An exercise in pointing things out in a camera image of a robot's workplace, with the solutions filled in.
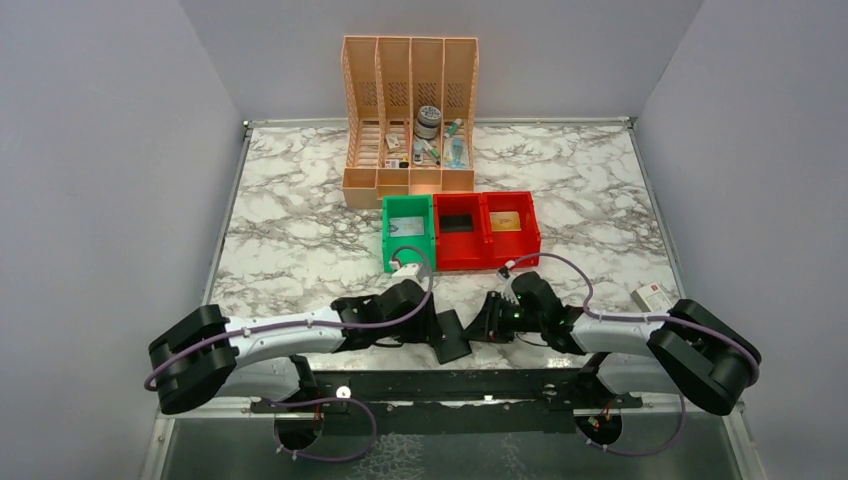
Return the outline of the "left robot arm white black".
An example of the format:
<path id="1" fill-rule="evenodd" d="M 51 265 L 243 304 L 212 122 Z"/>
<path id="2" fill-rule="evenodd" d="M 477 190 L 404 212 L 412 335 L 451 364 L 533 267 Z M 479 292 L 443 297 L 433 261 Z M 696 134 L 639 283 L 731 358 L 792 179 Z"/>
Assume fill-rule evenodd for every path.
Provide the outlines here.
<path id="1" fill-rule="evenodd" d="M 454 310 L 439 312 L 434 294 L 403 280 L 379 295 L 341 297 L 320 309 L 256 318 L 226 316 L 202 305 L 148 346 L 144 381 L 162 413 L 181 414 L 216 397 L 279 397 L 281 359 L 365 350 L 387 338 L 427 344 L 440 364 L 469 354 Z"/>

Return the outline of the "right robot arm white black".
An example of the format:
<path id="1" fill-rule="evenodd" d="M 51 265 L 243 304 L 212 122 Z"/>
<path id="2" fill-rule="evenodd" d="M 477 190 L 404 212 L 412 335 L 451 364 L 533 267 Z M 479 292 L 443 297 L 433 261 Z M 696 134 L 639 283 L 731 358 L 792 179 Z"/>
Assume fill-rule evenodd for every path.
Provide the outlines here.
<path id="1" fill-rule="evenodd" d="M 680 300 L 668 312 L 615 320 L 563 303 L 535 272 L 511 278 L 501 292 L 488 292 L 462 337 L 508 343 L 519 333 L 538 333 L 559 353 L 590 356 L 576 394 L 594 404 L 631 393 L 672 394 L 724 416 L 754 383 L 762 360 L 749 342 L 693 300 Z"/>

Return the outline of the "red plastic bin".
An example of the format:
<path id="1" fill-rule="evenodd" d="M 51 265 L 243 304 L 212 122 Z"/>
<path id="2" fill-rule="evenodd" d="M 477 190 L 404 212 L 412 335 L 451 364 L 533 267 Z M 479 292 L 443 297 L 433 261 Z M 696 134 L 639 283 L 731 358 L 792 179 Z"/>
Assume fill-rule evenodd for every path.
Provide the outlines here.
<path id="1" fill-rule="evenodd" d="M 487 251 L 491 267 L 541 251 L 541 233 L 529 191 L 482 194 L 491 234 Z"/>
<path id="2" fill-rule="evenodd" d="M 440 271 L 480 270 L 488 265 L 488 240 L 483 222 L 482 195 L 433 196 L 436 263 Z"/>

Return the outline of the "black card holder wallet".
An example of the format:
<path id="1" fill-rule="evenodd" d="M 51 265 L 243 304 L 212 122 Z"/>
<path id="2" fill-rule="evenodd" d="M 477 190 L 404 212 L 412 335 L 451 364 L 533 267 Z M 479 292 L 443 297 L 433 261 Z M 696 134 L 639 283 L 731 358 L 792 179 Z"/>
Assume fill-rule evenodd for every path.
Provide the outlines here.
<path id="1" fill-rule="evenodd" d="M 455 310 L 435 315 L 430 325 L 429 344 L 440 365 L 472 354 L 470 343 L 462 338 L 463 327 Z"/>

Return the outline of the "green plastic bin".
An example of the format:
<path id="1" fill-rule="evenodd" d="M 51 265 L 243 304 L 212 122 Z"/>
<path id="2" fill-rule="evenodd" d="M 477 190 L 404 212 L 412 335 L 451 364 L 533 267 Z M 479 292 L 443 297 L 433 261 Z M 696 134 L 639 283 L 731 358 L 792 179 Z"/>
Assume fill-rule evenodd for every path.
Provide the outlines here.
<path id="1" fill-rule="evenodd" d="M 382 202 L 382 258 L 389 273 L 392 255 L 402 246 L 412 246 L 426 255 L 436 268 L 436 239 L 431 195 L 387 196 Z"/>

